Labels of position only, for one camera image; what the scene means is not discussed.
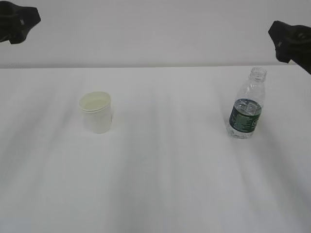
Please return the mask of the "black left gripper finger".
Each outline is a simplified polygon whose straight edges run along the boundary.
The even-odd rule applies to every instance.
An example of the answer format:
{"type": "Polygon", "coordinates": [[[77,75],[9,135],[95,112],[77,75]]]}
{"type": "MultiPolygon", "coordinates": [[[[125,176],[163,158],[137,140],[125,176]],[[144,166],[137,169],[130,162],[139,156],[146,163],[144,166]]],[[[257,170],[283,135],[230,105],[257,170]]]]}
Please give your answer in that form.
{"type": "Polygon", "coordinates": [[[9,24],[0,24],[0,42],[9,41],[10,44],[20,44],[24,42],[29,33],[29,29],[15,27],[9,24]]]}
{"type": "Polygon", "coordinates": [[[41,21],[37,8],[0,2],[0,25],[4,27],[33,27],[41,21]]]}

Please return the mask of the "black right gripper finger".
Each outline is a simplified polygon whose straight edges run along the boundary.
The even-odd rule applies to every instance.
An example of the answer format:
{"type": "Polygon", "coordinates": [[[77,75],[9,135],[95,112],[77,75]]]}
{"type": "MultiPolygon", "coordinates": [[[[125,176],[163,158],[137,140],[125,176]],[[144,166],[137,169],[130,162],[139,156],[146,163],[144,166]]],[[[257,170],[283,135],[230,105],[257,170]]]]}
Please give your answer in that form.
{"type": "Polygon", "coordinates": [[[290,25],[277,20],[271,25],[268,34],[276,49],[311,44],[311,28],[304,25],[290,25]]]}
{"type": "Polygon", "coordinates": [[[298,66],[304,69],[307,73],[311,73],[311,49],[306,47],[300,47],[297,49],[291,49],[285,44],[277,45],[276,59],[279,62],[289,63],[294,61],[298,66]]]}

